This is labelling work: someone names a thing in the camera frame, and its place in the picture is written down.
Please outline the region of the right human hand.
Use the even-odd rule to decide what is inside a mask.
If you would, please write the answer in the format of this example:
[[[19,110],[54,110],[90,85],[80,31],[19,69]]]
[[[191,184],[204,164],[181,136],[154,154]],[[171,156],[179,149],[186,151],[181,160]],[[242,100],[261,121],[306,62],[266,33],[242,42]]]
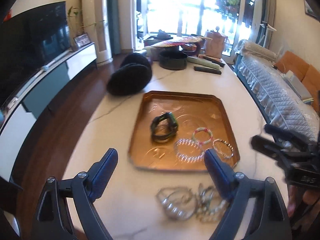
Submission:
[[[296,228],[300,228],[302,232],[311,229],[312,224],[319,215],[319,191],[300,189],[297,186],[290,185],[288,187],[289,202],[287,205],[287,213],[289,218],[295,217],[297,220]],[[308,212],[306,209],[298,217],[298,207],[305,204],[311,207]]]

